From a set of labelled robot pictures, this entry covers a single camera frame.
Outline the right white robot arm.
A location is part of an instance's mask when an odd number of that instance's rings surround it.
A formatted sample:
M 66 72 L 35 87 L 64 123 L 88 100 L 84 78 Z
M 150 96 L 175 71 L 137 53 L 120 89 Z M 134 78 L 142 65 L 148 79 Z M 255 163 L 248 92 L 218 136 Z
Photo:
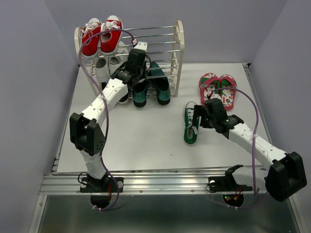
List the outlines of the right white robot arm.
M 263 166 L 235 165 L 223 176 L 211 177 L 208 192 L 263 190 L 283 202 L 307 185 L 303 159 L 297 152 L 285 152 L 256 135 L 241 118 L 229 116 L 219 99 L 209 99 L 203 105 L 194 106 L 192 127 L 196 126 L 214 129 Z

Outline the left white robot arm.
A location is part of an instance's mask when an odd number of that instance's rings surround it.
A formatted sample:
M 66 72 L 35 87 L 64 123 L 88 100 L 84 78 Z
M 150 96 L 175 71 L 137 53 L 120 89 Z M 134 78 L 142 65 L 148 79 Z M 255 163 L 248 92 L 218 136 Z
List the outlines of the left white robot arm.
M 69 118 L 70 141 L 83 156 L 87 172 L 79 179 L 80 192 L 107 192 L 113 183 L 103 165 L 102 153 L 107 133 L 102 131 L 103 123 L 109 122 L 109 112 L 118 101 L 145 78 L 146 49 L 133 48 L 126 62 L 115 70 L 106 87 L 81 113 Z

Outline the green canvas sneaker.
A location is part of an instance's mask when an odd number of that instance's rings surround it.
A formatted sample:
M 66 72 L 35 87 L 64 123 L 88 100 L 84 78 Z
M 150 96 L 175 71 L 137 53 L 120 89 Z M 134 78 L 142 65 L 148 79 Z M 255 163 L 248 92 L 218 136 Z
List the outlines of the green canvas sneaker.
M 195 144 L 198 136 L 198 123 L 193 124 L 194 106 L 196 103 L 194 101 L 189 101 L 184 108 L 183 118 L 184 118 L 184 134 L 183 139 L 187 145 Z
M 145 66 L 145 71 L 148 73 L 151 67 L 151 58 L 149 55 L 145 55 L 145 62 L 144 62 L 144 66 Z

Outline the dark green loafer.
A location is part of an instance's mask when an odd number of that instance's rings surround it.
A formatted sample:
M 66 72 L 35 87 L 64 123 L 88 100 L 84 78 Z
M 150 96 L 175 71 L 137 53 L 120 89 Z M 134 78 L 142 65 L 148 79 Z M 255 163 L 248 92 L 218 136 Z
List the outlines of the dark green loafer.
M 148 81 L 144 80 L 141 83 L 138 83 L 133 88 L 133 103 L 136 107 L 144 107 L 146 105 L 147 91 L 148 91 Z
M 148 74 L 149 77 L 153 77 L 150 79 L 150 82 L 156 89 L 157 102 L 160 105 L 169 104 L 171 100 L 170 85 L 163 70 L 156 62 L 151 62 Z

